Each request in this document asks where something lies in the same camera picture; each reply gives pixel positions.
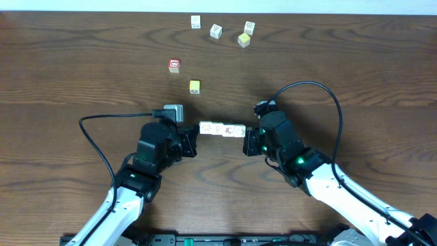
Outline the green edged white block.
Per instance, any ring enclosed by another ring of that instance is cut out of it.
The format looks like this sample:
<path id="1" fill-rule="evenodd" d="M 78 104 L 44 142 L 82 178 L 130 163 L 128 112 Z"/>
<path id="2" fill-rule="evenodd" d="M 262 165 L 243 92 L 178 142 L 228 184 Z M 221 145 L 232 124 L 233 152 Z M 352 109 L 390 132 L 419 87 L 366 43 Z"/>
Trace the green edged white block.
<path id="1" fill-rule="evenodd" d="M 211 135 L 212 134 L 212 122 L 200 121 L 199 123 L 199 133 L 202 135 Z"/>

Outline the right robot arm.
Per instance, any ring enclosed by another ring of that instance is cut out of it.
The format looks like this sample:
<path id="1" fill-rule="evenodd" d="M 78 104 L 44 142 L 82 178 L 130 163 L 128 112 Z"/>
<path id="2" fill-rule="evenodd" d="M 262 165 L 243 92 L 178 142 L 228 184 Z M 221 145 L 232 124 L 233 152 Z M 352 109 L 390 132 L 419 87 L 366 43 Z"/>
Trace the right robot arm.
<path id="1" fill-rule="evenodd" d="M 288 185 L 336 210 L 373 245 L 436 244 L 435 217 L 413 217 L 364 189 L 332 159 L 304 146 L 283 111 L 259 116 L 259 126 L 246 132 L 243 152 L 264 155 Z"/>

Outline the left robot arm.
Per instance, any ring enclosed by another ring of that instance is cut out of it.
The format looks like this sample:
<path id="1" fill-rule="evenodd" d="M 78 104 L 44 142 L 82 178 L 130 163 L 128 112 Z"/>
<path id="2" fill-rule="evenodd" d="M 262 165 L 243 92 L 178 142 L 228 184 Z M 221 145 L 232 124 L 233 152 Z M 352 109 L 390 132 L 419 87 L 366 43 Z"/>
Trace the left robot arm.
<path id="1" fill-rule="evenodd" d="M 114 245 L 160 189 L 162 170 L 197 155 L 199 126 L 171 120 L 145 124 L 136 152 L 125 157 L 105 201 L 68 245 Z"/>

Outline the white block brown picture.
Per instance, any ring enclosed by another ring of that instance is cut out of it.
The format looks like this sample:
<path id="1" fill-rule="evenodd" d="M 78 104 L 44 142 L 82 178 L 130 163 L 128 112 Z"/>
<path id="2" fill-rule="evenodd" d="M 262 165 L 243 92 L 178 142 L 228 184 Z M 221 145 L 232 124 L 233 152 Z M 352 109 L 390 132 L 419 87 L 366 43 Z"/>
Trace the white block brown picture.
<path id="1" fill-rule="evenodd" d="M 235 126 L 233 124 L 224 124 L 221 127 L 223 137 L 234 137 Z"/>

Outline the teal edged white block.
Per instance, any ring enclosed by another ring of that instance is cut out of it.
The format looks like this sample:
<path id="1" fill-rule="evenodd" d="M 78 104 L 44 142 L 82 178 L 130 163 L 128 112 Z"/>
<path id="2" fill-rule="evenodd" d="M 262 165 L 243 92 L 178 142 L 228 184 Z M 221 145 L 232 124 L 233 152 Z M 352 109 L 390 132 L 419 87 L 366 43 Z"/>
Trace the teal edged white block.
<path id="1" fill-rule="evenodd" d="M 234 125 L 234 137 L 245 137 L 246 126 L 243 124 Z"/>

